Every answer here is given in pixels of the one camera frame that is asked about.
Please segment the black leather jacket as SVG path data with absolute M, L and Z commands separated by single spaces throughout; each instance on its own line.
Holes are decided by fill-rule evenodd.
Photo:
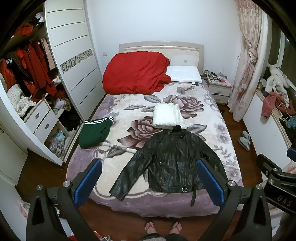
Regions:
M 180 127 L 164 130 L 149 138 L 119 174 L 109 193 L 122 201 L 138 178 L 148 174 L 149 189 L 163 193 L 192 193 L 203 188 L 196 162 L 205 159 L 226 178 L 218 155 L 199 136 Z

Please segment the clothes pile on windowsill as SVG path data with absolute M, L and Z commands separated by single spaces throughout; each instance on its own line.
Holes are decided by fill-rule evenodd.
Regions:
M 269 71 L 270 76 L 267 78 L 264 90 L 267 96 L 263 100 L 261 115 L 269 118 L 273 109 L 276 108 L 282 114 L 287 115 L 285 126 L 295 129 L 295 109 L 287 92 L 290 88 L 289 79 L 277 65 L 271 65 Z

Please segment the hanging red clothes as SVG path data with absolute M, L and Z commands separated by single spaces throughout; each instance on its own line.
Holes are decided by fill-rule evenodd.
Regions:
M 34 102 L 46 94 L 55 96 L 55 64 L 45 38 L 38 32 L 44 23 L 30 20 L 22 23 L 1 50 L 1 81 L 5 91 L 17 85 L 25 97 Z

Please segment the grey slipper pair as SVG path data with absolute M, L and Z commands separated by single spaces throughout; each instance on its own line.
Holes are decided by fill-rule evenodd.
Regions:
M 250 151 L 251 138 L 247 131 L 242 131 L 241 137 L 238 138 L 238 142 L 244 149 Z

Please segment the person's right foot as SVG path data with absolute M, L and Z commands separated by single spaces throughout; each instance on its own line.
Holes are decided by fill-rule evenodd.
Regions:
M 169 234 L 179 234 L 181 230 L 182 230 L 182 225 L 177 221 L 172 225 Z

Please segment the person's foot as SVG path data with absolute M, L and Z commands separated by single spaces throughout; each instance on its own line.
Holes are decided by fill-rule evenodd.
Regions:
M 179 234 L 181 230 L 182 230 L 182 225 L 177 221 L 172 225 L 169 234 Z
M 145 228 L 145 231 L 148 235 L 150 235 L 152 233 L 157 233 L 154 223 L 152 221 L 147 221 L 145 223 L 144 228 Z

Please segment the folded green garment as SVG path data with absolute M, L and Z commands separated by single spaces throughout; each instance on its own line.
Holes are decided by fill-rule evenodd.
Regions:
M 109 135 L 113 122 L 113 117 L 85 121 L 79 135 L 79 146 L 81 149 L 96 147 L 104 142 Z

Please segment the white drawer unit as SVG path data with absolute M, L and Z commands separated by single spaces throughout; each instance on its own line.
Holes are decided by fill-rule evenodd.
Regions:
M 55 113 L 44 98 L 25 117 L 26 126 L 42 143 L 46 141 L 57 121 Z

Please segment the person's left foot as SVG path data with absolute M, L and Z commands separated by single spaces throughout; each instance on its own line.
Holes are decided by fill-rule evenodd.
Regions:
M 154 223 L 152 221 L 147 221 L 145 223 L 144 228 L 145 228 L 145 231 L 148 235 L 150 235 L 152 233 L 157 233 Z

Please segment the white nightstand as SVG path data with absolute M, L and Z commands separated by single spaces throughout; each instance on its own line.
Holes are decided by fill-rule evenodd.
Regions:
M 208 89 L 218 104 L 227 104 L 232 92 L 232 85 L 229 82 L 220 82 L 208 79 Z

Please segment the folded white fluffy garment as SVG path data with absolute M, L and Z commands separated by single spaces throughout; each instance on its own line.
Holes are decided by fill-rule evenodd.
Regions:
M 179 105 L 173 103 L 157 104 L 153 111 L 152 126 L 164 129 L 172 129 L 174 126 L 184 128 L 184 118 L 181 115 Z

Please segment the floral purple bed blanket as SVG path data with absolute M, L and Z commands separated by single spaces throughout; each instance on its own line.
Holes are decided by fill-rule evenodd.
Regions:
M 106 140 L 91 148 L 77 147 L 67 168 L 66 177 L 74 177 L 94 158 L 103 164 L 102 174 L 90 198 L 114 211 L 132 212 L 143 217 L 206 216 L 218 212 L 207 191 L 183 190 L 168 193 L 149 188 L 149 176 L 144 172 L 123 200 L 110 194 L 114 182 L 137 150 L 154 134 L 162 131 L 153 125 L 153 110 L 157 104 L 179 106 L 184 118 L 182 128 L 203 140 L 219 157 L 227 178 L 242 184 L 242 175 L 233 143 L 215 100 L 204 84 L 167 84 L 151 95 L 107 95 L 94 119 L 113 118 Z

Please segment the white pillow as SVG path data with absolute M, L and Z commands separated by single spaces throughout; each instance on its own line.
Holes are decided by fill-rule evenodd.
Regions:
M 168 66 L 166 75 L 173 82 L 197 82 L 202 83 L 202 78 L 196 66 Z

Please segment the red duvet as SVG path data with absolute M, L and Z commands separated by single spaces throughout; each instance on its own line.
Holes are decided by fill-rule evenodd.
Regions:
M 166 75 L 170 61 L 159 52 L 118 53 L 108 63 L 102 85 L 107 94 L 146 94 L 171 83 Z

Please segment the pink floral curtain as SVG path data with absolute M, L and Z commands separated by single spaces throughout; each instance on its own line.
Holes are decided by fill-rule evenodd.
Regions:
M 241 54 L 228 107 L 233 119 L 243 119 L 253 99 L 268 49 L 268 16 L 254 1 L 237 1 L 242 36 Z

